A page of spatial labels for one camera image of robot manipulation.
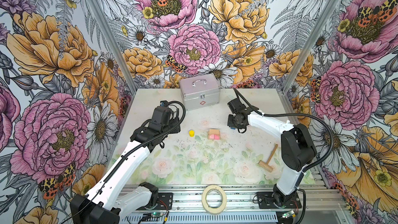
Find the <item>short natural wood block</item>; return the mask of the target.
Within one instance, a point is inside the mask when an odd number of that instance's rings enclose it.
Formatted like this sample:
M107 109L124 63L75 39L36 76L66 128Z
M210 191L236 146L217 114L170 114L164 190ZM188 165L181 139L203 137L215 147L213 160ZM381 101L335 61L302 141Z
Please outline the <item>short natural wood block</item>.
M209 135L220 135L220 130L219 129L209 129Z

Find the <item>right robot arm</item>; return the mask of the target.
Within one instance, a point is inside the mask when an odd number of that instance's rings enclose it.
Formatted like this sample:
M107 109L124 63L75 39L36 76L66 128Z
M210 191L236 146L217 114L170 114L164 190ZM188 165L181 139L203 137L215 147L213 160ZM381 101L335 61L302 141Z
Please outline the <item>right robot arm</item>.
M245 106L239 98L231 100L228 107L232 112L228 116L230 128L245 131L248 126L252 126L280 138L285 166L273 188L272 198L276 206L286 205L297 192L306 170L317 154L308 128L303 124L294 125L278 119L287 117L287 114L270 115L257 107Z

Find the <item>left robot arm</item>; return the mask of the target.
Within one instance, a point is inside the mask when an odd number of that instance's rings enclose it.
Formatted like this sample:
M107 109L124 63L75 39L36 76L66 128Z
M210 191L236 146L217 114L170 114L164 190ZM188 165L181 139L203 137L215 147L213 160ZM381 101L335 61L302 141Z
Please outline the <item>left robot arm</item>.
M161 101L152 114L130 137L125 150L111 169L86 194L70 202L70 219L75 224L117 224L133 211L152 208L158 201L158 188L140 184L132 193L119 194L139 165L157 147L164 147L169 134L179 133L186 109L179 101Z

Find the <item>silver metal first-aid case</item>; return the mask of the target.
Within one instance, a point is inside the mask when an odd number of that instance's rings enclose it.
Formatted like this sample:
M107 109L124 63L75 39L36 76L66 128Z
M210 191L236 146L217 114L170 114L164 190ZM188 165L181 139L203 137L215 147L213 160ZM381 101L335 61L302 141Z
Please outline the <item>silver metal first-aid case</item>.
M179 88L188 111L215 105L220 101L221 87L214 74L182 79L179 81Z

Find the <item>wooden toy mallet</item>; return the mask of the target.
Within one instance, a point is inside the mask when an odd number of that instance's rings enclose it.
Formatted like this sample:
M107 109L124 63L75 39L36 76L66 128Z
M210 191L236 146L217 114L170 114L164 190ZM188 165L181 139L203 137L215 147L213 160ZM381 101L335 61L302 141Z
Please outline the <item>wooden toy mallet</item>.
M269 163L270 163L271 159L273 158L273 156L274 156L275 152L277 151L277 149L278 149L278 144L275 144L271 154L268 157L268 159L266 161L260 160L258 162L258 165L261 168L263 168L265 171L267 171L267 172L273 172L273 170L274 170L274 168Z

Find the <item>masking tape roll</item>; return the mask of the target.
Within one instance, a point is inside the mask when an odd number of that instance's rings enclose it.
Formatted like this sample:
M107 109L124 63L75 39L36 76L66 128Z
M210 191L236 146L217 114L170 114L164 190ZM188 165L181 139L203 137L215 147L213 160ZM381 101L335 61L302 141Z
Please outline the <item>masking tape roll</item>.
M209 185L203 190L201 201L205 212L219 215L227 206L227 195L219 185Z

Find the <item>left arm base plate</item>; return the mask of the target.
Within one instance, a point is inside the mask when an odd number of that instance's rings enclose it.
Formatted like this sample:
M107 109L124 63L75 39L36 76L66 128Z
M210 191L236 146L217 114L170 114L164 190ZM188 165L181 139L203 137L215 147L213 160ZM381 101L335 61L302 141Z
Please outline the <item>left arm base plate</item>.
M156 210L171 210L173 206L174 194L170 192L158 193L157 203L154 207Z

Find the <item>aluminium front rail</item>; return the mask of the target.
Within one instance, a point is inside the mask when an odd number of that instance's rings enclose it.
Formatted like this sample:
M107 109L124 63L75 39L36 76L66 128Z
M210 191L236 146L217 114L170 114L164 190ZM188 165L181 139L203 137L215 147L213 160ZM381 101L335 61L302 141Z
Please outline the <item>aluminium front rail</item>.
M100 187L73 198L75 224L351 224L336 190L302 187L277 205L271 187L144 183L120 193Z

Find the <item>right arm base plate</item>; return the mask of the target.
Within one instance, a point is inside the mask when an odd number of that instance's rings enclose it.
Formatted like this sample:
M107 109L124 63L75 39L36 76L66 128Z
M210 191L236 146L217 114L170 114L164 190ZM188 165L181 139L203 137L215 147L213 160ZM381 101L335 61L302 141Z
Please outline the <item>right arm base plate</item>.
M254 202L258 204L260 209L285 209L285 208L302 208L298 193L285 196L278 192L257 192Z

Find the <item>right aluminium frame post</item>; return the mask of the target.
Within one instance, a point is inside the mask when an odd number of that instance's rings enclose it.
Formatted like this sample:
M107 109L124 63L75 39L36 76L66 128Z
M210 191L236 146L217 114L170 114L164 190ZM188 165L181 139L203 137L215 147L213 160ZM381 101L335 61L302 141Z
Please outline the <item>right aluminium frame post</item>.
M337 4L340 3L341 0L328 0L325 4L325 9L320 11L319 18L316 21L313 29L310 32L310 35L305 42L303 48L301 49L300 55L296 60L294 66L292 67L291 72L287 76L286 80L282 86L282 92L287 93L288 89L296 79L298 73L300 72L302 66L304 65L305 61L307 60L310 52L315 44L317 38L322 32L322 28L326 25L327 20L332 15L334 9L336 8Z

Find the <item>aluminium frame post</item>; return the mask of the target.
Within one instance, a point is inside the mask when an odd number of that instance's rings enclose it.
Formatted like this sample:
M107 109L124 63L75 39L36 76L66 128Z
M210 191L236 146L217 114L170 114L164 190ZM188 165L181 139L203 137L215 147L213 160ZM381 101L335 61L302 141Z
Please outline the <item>aluminium frame post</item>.
M292 67L291 72L287 76L286 80L282 86L282 92L287 93L288 89L296 79L298 73L300 72L302 66L304 65L305 61L307 60L310 52L315 44L317 38L322 32L322 28L326 25L327 20L332 15L334 9L336 8L337 4L340 3L341 0L328 0L325 4L325 9L320 11L319 18L316 21L313 29L310 32L310 35L305 42L303 48L301 49L300 55L296 60L294 66Z
M102 33L104 34L104 37L105 37L105 39L110 47L110 50L112 51L118 65L121 69L122 74L124 75L126 84L128 85L128 87L132 93L132 97L135 97L135 95L137 93L137 85L134 82L134 79L131 76L131 72L130 72L129 68L127 67L126 62L122 56L122 51L120 50L120 47L114 37L112 29L110 28L110 25L106 18L106 14L101 9L100 1L99 0L87 0L87 2L90 6L93 16L95 16L97 23L98 23L100 29L102 30Z

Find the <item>left aluminium frame post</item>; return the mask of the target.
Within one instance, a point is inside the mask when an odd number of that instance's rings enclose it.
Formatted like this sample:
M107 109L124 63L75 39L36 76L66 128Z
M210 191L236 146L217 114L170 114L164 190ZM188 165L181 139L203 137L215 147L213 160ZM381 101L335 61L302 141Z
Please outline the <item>left aluminium frame post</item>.
M122 56L122 51L120 50L120 47L114 37L112 29L110 28L110 25L106 18L106 14L101 9L100 1L99 0L87 0L87 2L90 6L93 16L95 16L97 23L98 23L100 29L102 30L102 33L104 34L104 37L105 37L105 39L110 47L110 50L112 51L118 65L121 69L122 74L124 75L126 84L128 85L128 87L132 93L132 97L135 97L135 95L137 93L137 85L134 82L134 79L131 76L131 72L130 72L129 68L127 67L126 62Z

